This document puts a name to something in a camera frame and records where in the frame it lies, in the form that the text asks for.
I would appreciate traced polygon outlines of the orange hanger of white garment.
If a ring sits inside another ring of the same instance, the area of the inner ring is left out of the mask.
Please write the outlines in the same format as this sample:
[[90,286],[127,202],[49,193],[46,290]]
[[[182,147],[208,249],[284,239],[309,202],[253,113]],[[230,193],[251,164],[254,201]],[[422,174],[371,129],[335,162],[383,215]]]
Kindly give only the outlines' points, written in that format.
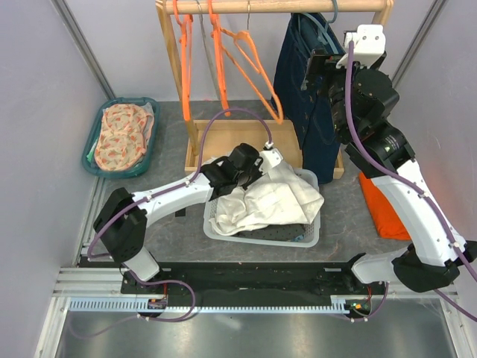
[[241,73],[242,77],[249,84],[250,88],[256,94],[257,98],[261,101],[264,108],[270,114],[271,118],[278,125],[281,125],[285,120],[282,104],[274,89],[273,84],[271,83],[268,73],[262,65],[258,49],[252,36],[250,35],[250,32],[233,32],[226,28],[220,27],[219,34],[225,35],[232,40],[233,45],[236,47],[236,50],[239,52],[239,54],[243,57],[245,63],[249,65],[250,68],[263,80],[268,92],[271,95],[271,99],[273,100],[274,106],[272,106],[272,103],[270,103],[270,101],[265,98],[265,94],[263,93],[263,91],[261,91],[260,88],[257,87],[253,79],[248,75],[247,71],[243,68],[243,66],[239,64],[237,59],[234,58],[232,53],[224,45],[221,45],[221,50],[223,51],[223,53],[225,53],[225,55],[230,59],[232,64]]

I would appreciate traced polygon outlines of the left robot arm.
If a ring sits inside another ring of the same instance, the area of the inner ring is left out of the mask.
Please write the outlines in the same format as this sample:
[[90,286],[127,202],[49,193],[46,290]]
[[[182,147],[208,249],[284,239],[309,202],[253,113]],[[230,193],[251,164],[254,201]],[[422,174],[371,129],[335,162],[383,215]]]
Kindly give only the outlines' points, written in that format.
[[237,187],[247,189],[281,162],[282,155],[275,148],[258,152],[242,143],[230,154],[168,185],[135,193],[121,187],[98,214],[93,242],[102,242],[106,255],[129,269],[147,293],[158,292],[164,277],[145,248],[147,228],[172,213],[229,195]]

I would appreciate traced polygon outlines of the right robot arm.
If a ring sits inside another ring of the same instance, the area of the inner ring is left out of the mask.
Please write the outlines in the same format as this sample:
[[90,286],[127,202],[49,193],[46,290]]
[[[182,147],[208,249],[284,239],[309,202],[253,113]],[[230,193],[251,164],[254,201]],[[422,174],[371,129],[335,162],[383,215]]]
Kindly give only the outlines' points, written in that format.
[[429,192],[414,150],[388,121],[399,94],[379,71],[384,59],[366,66],[356,56],[314,50],[307,64],[304,81],[328,101],[337,140],[388,200],[411,238],[402,250],[355,256],[341,284],[353,294],[377,281],[399,281],[414,292],[434,291],[453,283],[460,266],[470,266],[476,242],[452,228]]

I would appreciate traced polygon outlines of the blue denim jeans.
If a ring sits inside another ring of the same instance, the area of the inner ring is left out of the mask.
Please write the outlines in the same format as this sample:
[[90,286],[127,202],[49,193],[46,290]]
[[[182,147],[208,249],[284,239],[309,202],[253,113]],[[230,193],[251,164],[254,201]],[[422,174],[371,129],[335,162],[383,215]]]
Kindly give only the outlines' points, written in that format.
[[289,119],[303,157],[303,168],[315,173],[318,183],[333,180],[340,143],[335,137],[329,100],[316,92],[300,90],[312,50],[323,49],[316,27],[292,13],[285,32],[274,75],[274,89]]

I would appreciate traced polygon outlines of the dark grey dotted garment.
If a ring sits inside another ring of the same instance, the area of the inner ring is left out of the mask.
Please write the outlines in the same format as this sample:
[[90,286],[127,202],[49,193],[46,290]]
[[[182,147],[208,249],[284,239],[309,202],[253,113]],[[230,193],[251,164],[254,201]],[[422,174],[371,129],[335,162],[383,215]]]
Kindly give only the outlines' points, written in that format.
[[300,234],[305,234],[304,224],[271,224],[260,229],[239,231],[235,236],[247,239],[292,242],[292,239]]

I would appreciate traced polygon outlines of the orange hanger of grey garment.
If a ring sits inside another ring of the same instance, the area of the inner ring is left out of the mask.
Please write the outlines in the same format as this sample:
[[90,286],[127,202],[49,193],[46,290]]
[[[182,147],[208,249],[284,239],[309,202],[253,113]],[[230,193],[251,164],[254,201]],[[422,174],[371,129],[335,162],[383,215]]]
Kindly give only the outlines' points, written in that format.
[[224,110],[229,109],[229,104],[227,100],[227,82],[224,71],[224,58],[223,58],[223,49],[221,41],[221,23],[220,17],[217,13],[213,11],[212,0],[207,1],[209,19],[212,24],[212,34],[211,37],[214,43],[215,51],[215,66],[218,76],[218,88],[221,100],[221,106]]

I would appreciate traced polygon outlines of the blue floral garment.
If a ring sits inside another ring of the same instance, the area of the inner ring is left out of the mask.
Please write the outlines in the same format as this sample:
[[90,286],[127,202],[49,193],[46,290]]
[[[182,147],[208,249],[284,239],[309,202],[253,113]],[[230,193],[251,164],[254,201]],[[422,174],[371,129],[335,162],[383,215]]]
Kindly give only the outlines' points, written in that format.
[[300,234],[292,239],[292,242],[308,242],[308,237],[305,234]]

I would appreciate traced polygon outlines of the white garment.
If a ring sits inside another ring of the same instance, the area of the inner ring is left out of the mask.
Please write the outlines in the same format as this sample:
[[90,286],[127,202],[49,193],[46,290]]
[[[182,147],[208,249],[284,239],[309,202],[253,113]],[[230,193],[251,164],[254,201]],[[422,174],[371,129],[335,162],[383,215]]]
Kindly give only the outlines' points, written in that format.
[[238,186],[214,202],[206,222],[217,234],[233,236],[273,224],[311,224],[324,197],[283,160],[247,189]]

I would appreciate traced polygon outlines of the blue-grey hanger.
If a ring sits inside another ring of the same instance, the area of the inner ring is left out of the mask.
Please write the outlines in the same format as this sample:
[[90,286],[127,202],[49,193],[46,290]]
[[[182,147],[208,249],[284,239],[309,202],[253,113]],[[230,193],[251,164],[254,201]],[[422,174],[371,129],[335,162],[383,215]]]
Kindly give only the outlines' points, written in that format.
[[332,54],[343,54],[344,50],[339,44],[336,35],[332,31],[331,24],[338,18],[338,2],[332,0],[332,18],[326,19],[322,13],[299,13],[316,27],[317,41],[325,48],[329,48]]

